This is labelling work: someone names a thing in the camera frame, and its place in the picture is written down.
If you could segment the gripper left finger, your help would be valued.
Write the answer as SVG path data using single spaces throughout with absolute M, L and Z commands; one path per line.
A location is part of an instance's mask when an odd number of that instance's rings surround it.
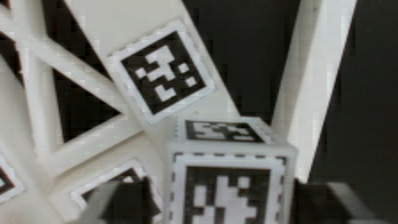
M 150 178 L 110 181 L 91 190 L 82 215 L 68 224 L 153 224 L 158 213 Z

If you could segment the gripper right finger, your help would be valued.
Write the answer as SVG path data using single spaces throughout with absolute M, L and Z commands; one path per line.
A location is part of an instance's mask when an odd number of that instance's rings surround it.
M 347 183 L 295 182 L 290 224 L 372 224 L 377 220 Z

